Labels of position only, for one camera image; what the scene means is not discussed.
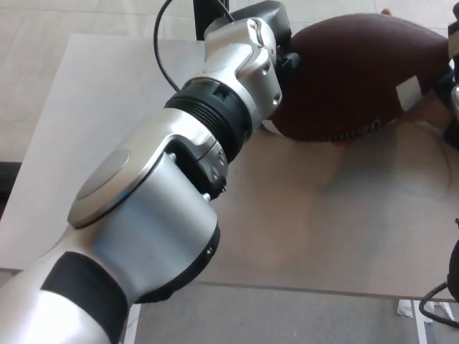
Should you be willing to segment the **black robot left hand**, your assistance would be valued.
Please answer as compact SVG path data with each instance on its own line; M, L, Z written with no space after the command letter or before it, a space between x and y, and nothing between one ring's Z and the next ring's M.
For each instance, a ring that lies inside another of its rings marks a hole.
M285 5L279 1L261 1L230 14L236 20L257 17L268 24L273 31L276 43L276 75L280 83L287 82L293 76L301 58L299 54L288 51L292 31Z

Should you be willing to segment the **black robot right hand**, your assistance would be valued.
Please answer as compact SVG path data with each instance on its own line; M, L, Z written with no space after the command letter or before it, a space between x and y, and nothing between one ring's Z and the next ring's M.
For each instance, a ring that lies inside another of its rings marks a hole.
M448 26L446 68L437 79L434 90L443 104L453 109L453 90L458 85L458 20Z

